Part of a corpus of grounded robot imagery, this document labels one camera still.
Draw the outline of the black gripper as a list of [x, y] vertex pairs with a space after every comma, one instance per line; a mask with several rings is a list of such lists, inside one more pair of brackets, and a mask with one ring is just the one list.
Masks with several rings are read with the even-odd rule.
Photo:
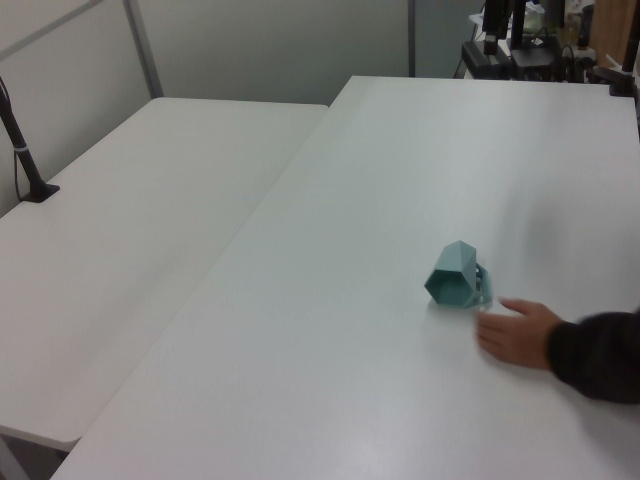
[[509, 0], [485, 1], [482, 26], [482, 30], [486, 34], [483, 47], [483, 53], [485, 55], [495, 54], [498, 49], [500, 36], [505, 36], [507, 34], [507, 31], [509, 29], [509, 19]]

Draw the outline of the person's bare hand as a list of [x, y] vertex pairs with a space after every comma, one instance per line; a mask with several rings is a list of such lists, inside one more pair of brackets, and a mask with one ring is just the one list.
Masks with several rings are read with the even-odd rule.
[[549, 337], [564, 321], [541, 303], [504, 299], [500, 304], [515, 315], [479, 312], [479, 347], [501, 362], [549, 371]]

